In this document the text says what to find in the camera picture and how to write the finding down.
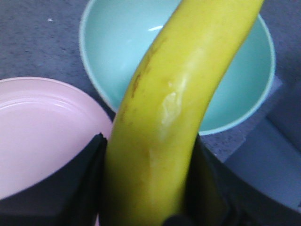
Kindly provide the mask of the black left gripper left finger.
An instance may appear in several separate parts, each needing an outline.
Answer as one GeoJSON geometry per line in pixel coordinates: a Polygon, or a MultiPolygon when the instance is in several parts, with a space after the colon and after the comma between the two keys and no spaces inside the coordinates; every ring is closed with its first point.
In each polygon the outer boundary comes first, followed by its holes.
{"type": "Polygon", "coordinates": [[[93,226],[107,140],[102,134],[46,179],[0,201],[2,226],[93,226]]]}

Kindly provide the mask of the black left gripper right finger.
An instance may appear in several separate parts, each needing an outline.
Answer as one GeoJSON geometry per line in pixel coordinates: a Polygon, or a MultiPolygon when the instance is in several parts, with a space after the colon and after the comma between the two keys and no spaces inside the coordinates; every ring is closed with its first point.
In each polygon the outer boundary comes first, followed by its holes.
{"type": "Polygon", "coordinates": [[[244,182],[196,137],[185,212],[197,226],[299,226],[301,215],[244,182]]]}

